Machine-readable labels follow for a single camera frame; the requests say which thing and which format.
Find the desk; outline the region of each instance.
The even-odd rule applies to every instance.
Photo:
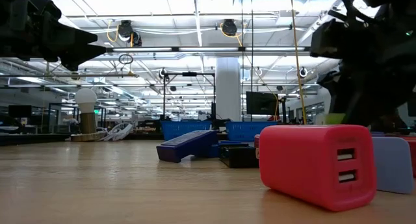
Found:
[[[161,141],[0,147],[0,223],[415,223],[416,193],[333,213],[218,159],[161,162]]]

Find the red usb charger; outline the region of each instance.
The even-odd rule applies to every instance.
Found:
[[[376,193],[372,139],[361,126],[267,127],[259,165],[265,186],[333,211],[364,206]]]

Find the white pillar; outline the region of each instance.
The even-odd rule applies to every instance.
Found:
[[[217,118],[241,121],[241,84],[238,58],[217,58],[215,70]]]

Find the usb port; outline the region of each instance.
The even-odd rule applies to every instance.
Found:
[[[355,169],[350,171],[340,172],[338,174],[339,182],[351,182],[357,180],[357,171]]]
[[[340,160],[350,160],[354,158],[354,149],[338,149],[337,159]]]

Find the ceiling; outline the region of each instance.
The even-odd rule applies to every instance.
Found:
[[[129,47],[125,42],[117,40],[116,26],[122,19],[133,21],[133,27],[140,34],[143,47],[294,47],[296,41],[300,47],[308,47],[311,43],[311,34],[323,22],[331,19],[326,13],[329,9],[337,8],[345,11],[340,0],[293,0],[296,11],[292,24],[291,0],[52,0],[62,11],[61,23],[71,27],[77,27],[88,32],[96,33],[99,40],[95,43],[105,47]],[[373,16],[377,9],[369,8],[361,0],[355,1],[355,6],[363,13]],[[233,19],[239,29],[241,45],[236,38],[225,37],[218,26],[225,19]],[[214,73],[216,69],[216,58],[218,56],[236,56],[241,64],[244,61],[242,77],[251,82],[251,53],[242,56],[238,53],[204,52],[204,53],[182,53],[182,52],[157,52],[157,53],[130,53],[134,62],[128,65],[119,63],[119,57],[124,53],[111,53],[102,55],[96,59],[85,62],[79,66],[79,74],[97,77],[99,84],[124,84],[119,87],[122,92],[114,92],[112,88],[97,87],[99,99],[125,99],[117,100],[117,105],[103,106],[138,106],[137,110],[150,112],[159,111],[163,102],[160,93],[162,87],[150,84],[161,84],[159,72],[165,69],[169,73],[181,73],[186,71]],[[307,81],[314,84],[318,74],[327,72],[337,66],[338,61],[326,58],[312,58],[307,53],[300,53],[299,66],[306,68],[309,73]],[[14,84],[59,84],[56,87],[63,97],[71,97],[69,93],[76,92],[76,87],[64,85],[91,84],[91,79],[60,77],[70,75],[66,68],[60,63],[47,64],[41,60],[33,60],[26,64],[16,64],[17,60],[3,61],[3,65],[15,65],[19,70],[14,73],[18,75],[39,74],[46,72],[56,75],[53,80],[30,82],[28,80],[16,79]],[[255,90],[262,92],[273,92],[280,94],[296,94],[296,87],[284,86],[283,91],[278,92],[278,84],[293,84],[297,82],[296,56],[294,49],[289,52],[255,53],[253,56],[253,67],[263,78],[268,86],[261,85],[263,81],[254,74],[253,83]],[[177,90],[167,94],[171,96],[168,110],[197,111],[209,108],[210,99],[193,98],[185,99],[184,95],[209,95],[213,93],[212,77],[182,77],[177,76],[171,81],[171,85],[177,84]],[[317,86],[311,85],[310,93],[317,90]],[[128,99],[145,100],[146,104],[138,101],[127,101]]]

